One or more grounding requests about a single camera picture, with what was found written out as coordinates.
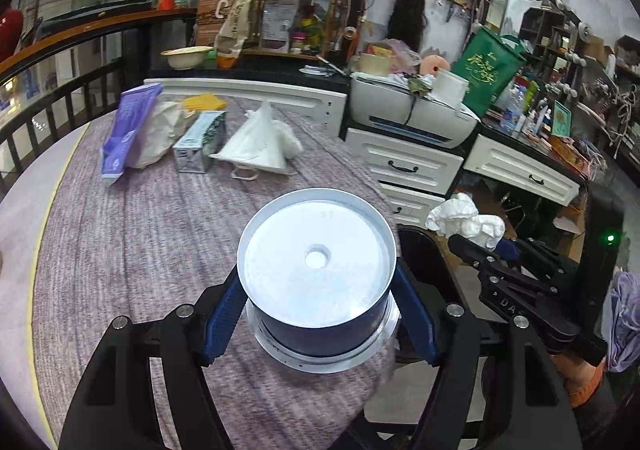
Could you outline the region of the person right hand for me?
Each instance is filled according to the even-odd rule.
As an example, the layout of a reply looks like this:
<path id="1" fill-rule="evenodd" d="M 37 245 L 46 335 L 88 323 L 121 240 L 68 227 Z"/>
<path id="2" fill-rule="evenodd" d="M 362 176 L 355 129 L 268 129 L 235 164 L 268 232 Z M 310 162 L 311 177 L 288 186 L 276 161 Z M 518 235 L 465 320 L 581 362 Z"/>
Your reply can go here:
<path id="1" fill-rule="evenodd" d="M 562 375 L 570 406 L 577 408 L 585 404 L 603 380 L 606 359 L 595 366 L 572 352 L 551 355 L 550 359 Z"/>

